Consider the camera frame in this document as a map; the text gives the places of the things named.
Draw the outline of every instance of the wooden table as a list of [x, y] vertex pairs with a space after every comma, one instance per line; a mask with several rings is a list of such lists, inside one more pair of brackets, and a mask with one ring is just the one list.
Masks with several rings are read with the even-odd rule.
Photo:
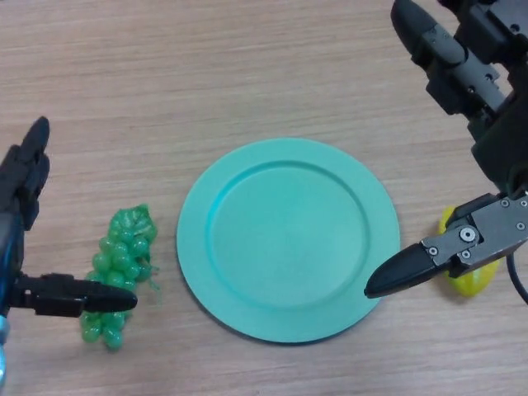
[[[251, 342], [213, 323], [177, 268], [193, 181], [279, 136], [347, 151], [386, 185], [403, 244], [488, 191], [462, 117], [447, 117], [392, 29], [388, 0], [5, 0], [0, 145], [51, 120], [52, 173], [25, 270], [83, 276], [121, 207], [149, 204], [162, 268], [109, 354], [76, 319], [12, 311], [7, 395], [524, 395], [528, 309], [502, 268], [470, 301], [432, 281], [326, 342]], [[422, 0], [451, 30], [454, 17]], [[521, 254], [519, 261], [528, 260]]]

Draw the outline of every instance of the grape bunch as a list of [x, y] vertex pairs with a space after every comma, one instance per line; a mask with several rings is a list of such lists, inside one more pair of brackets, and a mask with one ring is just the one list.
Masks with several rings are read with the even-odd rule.
[[[150, 264], [150, 245], [157, 234], [146, 205], [119, 210], [110, 222], [108, 234], [99, 241], [101, 251], [93, 257], [93, 271], [85, 279], [130, 291], [135, 291], [138, 283], [147, 280], [155, 286], [150, 280], [157, 270]], [[80, 318], [82, 339], [95, 342], [102, 335], [109, 349], [118, 350], [123, 345], [122, 330], [130, 315], [130, 311], [83, 312]]]

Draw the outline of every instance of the black cable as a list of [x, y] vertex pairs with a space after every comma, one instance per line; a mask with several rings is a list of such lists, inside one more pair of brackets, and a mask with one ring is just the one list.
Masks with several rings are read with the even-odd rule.
[[510, 274], [510, 279], [513, 283], [513, 286], [515, 287], [515, 290], [517, 290], [517, 293], [519, 293], [519, 296], [525, 301], [525, 303], [528, 304], [528, 292], [526, 291], [525, 286], [522, 285], [522, 282], [517, 275], [515, 258], [513, 257], [513, 254], [510, 254], [506, 257], [506, 265], [508, 268], [508, 274]]

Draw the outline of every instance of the robotic arm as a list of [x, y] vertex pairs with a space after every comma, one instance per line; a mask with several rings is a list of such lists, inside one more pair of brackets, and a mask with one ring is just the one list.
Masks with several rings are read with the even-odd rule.
[[99, 282], [63, 274], [35, 278], [22, 272], [24, 235], [39, 214], [39, 195], [50, 172], [45, 154], [49, 136], [50, 124], [42, 117], [0, 164], [0, 389], [6, 373], [3, 345], [9, 333], [9, 309], [78, 317], [83, 311], [126, 311], [137, 303], [134, 293]]
[[[513, 253], [528, 240], [528, 5], [526, 0], [444, 0], [460, 26], [450, 35], [411, 0], [396, 0], [394, 29], [412, 61], [424, 70], [426, 90], [448, 114], [462, 114], [475, 144], [471, 151], [498, 188], [454, 212], [444, 234], [424, 238], [378, 268], [365, 295], [389, 295], [444, 271], [458, 277], [508, 257], [521, 297], [528, 295]], [[504, 97], [492, 64], [508, 71], [513, 91]]]

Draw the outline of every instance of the teal plate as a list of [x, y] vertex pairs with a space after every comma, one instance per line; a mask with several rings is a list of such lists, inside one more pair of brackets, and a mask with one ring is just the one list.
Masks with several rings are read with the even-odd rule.
[[326, 144], [273, 139], [221, 158], [181, 209], [177, 255], [198, 301], [221, 323], [270, 342], [342, 332], [377, 304], [363, 294], [400, 249], [382, 184]]

